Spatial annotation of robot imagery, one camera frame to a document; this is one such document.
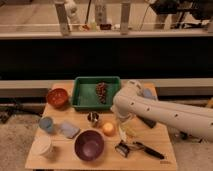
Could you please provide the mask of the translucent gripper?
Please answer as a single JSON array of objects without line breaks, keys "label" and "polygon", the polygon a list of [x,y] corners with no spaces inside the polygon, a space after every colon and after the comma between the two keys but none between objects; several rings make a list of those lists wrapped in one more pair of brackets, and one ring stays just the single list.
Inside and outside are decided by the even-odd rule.
[{"label": "translucent gripper", "polygon": [[116,117],[116,122],[118,126],[121,128],[122,131],[126,132],[127,134],[131,134],[133,132],[133,128],[130,124],[130,121],[131,117],[127,117],[126,119]]}]

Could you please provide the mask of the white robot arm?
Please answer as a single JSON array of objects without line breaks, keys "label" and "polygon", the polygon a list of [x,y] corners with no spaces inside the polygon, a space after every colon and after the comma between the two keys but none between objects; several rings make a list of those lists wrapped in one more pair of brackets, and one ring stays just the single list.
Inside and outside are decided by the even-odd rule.
[{"label": "white robot arm", "polygon": [[213,142],[213,109],[149,99],[144,90],[139,81],[129,80],[115,94],[112,111],[120,121],[135,114]]}]

